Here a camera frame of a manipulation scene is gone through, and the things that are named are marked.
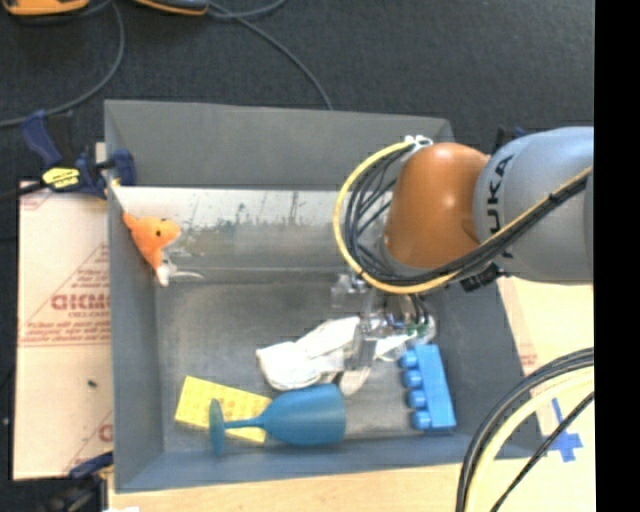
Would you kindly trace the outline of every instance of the black cable on floor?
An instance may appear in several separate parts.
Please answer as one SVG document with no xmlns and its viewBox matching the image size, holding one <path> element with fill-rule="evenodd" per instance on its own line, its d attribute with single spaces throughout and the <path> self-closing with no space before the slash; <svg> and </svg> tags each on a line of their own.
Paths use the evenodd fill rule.
<svg viewBox="0 0 640 512">
<path fill-rule="evenodd" d="M 277 4 L 276 7 L 279 7 L 280 5 L 282 5 L 282 3 L 284 3 L 284 2 L 276 2 L 275 4 L 272 4 L 271 9 L 274 8 L 273 7 L 274 5 Z M 242 13 L 233 13 L 233 12 L 229 11 L 228 9 L 226 9 L 226 8 L 222 7 L 221 5 L 219 5 L 219 4 L 215 3 L 215 2 L 212 2 L 212 1 L 209 1 L 209 5 L 211 7 L 213 7 L 213 9 L 218 11 L 218 12 L 215 12 L 215 11 L 212 11 L 211 9 L 209 9 L 207 11 L 207 14 L 209 16 L 213 17 L 214 19 L 218 19 L 218 17 L 220 16 L 220 13 L 222 13 L 222 15 L 226 16 L 225 19 L 230 19 L 230 20 L 233 20 L 233 21 L 235 21 L 237 23 L 240 23 L 244 27 L 246 27 L 249 30 L 251 30 L 253 33 L 259 35 L 262 39 L 267 41 L 271 46 L 273 46 L 279 52 L 281 52 L 283 55 L 285 55 L 291 62 L 293 62 L 293 64 L 298 69 L 300 69 L 300 71 L 302 71 L 302 73 L 307 77 L 307 79 L 313 84 L 315 89 L 318 91 L 318 93 L 322 97 L 322 101 L 326 105 L 327 109 L 328 110 L 333 110 L 333 104 L 331 103 L 331 100 L 329 99 L 329 96 L 325 92 L 324 88 L 322 87 L 322 85 L 320 84 L 318 79 L 309 70 L 309 68 L 307 68 L 307 66 L 305 66 L 304 63 L 300 59 L 298 59 L 298 57 L 296 57 L 293 54 L 293 52 L 291 50 L 289 50 L 280 41 L 275 39 L 273 36 L 271 36 L 270 34 L 265 32 L 261 28 L 257 27 L 253 23 L 247 21 L 244 17 L 241 16 Z"/>
<path fill-rule="evenodd" d="M 98 94 L 107 85 L 107 83 L 109 83 L 109 81 L 113 78 L 113 76 L 116 74 L 116 71 L 120 67 L 120 64 L 122 63 L 122 58 L 124 56 L 125 47 L 126 47 L 126 33 L 124 29 L 124 22 L 122 21 L 122 15 L 120 13 L 120 8 L 116 5 L 116 2 L 114 2 L 113 0 L 108 0 L 107 2 L 104 2 L 94 7 L 93 9 L 88 10 L 83 14 L 84 16 L 96 14 L 102 11 L 108 5 L 110 5 L 113 9 L 113 12 L 116 17 L 116 22 L 118 24 L 118 31 L 119 31 L 118 53 L 113 61 L 113 64 L 109 68 L 109 71 L 107 72 L 107 74 L 102 78 L 102 80 L 100 80 L 100 82 L 98 82 L 89 91 L 85 92 L 84 94 L 81 94 L 80 96 L 72 99 L 71 101 L 63 103 L 62 105 L 45 109 L 45 113 L 47 116 L 61 114 L 63 112 L 71 110 L 72 108 L 77 107 L 78 105 L 84 103 L 91 97 Z M 63 19 L 66 21 L 66 20 L 78 19 L 81 17 L 83 17 L 82 14 L 78 14 L 75 16 L 66 16 Z M 26 117 L 16 117 L 13 119 L 6 119 L 4 121 L 0 121 L 0 130 L 5 128 L 15 128 L 17 126 L 20 126 L 25 120 L 26 120 Z"/>
</svg>

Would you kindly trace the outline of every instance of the yellow sponge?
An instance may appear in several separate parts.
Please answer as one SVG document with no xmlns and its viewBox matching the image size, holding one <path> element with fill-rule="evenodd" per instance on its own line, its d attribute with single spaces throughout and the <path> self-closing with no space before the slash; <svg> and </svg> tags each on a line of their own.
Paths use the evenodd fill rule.
<svg viewBox="0 0 640 512">
<path fill-rule="evenodd" d="M 220 402 L 225 421 L 244 420 L 258 416 L 271 403 L 265 396 L 223 386 L 187 375 L 178 401 L 175 420 L 196 427 L 209 428 L 209 404 Z M 257 443 L 264 443 L 266 432 L 261 428 L 229 429 L 227 434 Z"/>
</svg>

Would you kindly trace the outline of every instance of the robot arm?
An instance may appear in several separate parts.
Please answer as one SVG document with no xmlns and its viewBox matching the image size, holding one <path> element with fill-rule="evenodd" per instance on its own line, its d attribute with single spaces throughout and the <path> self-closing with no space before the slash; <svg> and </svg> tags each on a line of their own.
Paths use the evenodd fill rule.
<svg viewBox="0 0 640 512">
<path fill-rule="evenodd" d="M 412 150 L 415 143 L 405 141 L 370 157 L 336 203 L 338 247 L 370 285 L 423 293 L 489 265 L 528 280 L 592 280 L 592 128 L 523 136 L 491 157 L 461 144 L 430 144 L 389 178 L 389 162 Z M 374 210 L 381 190 L 392 190 L 391 200 Z M 387 209 L 381 229 L 372 219 Z M 367 237 L 367 229 L 378 232 Z"/>
</svg>

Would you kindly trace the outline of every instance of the gray bin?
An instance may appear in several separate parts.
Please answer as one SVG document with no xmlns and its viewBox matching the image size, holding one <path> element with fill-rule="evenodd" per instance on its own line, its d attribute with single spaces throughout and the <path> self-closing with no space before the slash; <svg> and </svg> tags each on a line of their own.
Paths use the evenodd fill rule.
<svg viewBox="0 0 640 512">
<path fill-rule="evenodd" d="M 330 302 L 330 287 L 344 263 L 322 222 L 305 231 L 305 243 L 293 254 L 286 248 L 301 236 L 295 222 L 288 228 L 253 224 L 238 231 L 230 242 L 231 252 L 174 256 L 175 263 L 203 278 L 177 280 L 161 288 L 121 222 L 123 202 L 148 193 L 147 187 L 204 188 L 203 197 L 214 203 L 229 190 L 244 190 L 247 198 L 267 191 L 290 197 L 333 196 L 360 161 L 405 135 L 452 140 L 447 121 L 107 101 L 105 122 L 107 150 L 126 147 L 132 152 L 139 184 L 120 197 L 112 192 L 109 199 L 117 491 L 462 460 L 485 414 L 523 376 L 495 286 L 465 293 L 455 285 L 429 299 L 439 320 L 435 342 L 456 409 L 455 433 L 424 435 L 412 430 L 400 369 L 380 362 L 365 386 L 346 401 L 344 442 L 301 449 L 270 441 L 264 447 L 232 441 L 228 454 L 216 458 L 206 432 L 173 420 L 184 377 L 275 396 L 257 365 L 256 348 L 295 340 L 326 318 L 357 312 L 357 304 L 336 311 Z M 234 208 L 229 206 L 226 214 L 233 214 Z M 206 229 L 194 235 L 196 242 L 207 236 L 211 233 Z M 528 422 L 504 455 L 530 453 L 537 441 L 537 426 Z"/>
</svg>

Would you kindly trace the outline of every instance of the blue toy brick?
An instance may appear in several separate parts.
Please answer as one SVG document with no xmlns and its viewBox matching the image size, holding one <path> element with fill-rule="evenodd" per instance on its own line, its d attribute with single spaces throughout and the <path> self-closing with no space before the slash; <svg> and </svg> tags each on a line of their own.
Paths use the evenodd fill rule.
<svg viewBox="0 0 640 512">
<path fill-rule="evenodd" d="M 399 361 L 404 368 L 402 383 L 410 391 L 407 404 L 415 412 L 411 425 L 417 430 L 446 432 L 456 427 L 440 349 L 437 345 L 418 345 L 407 350 Z"/>
</svg>

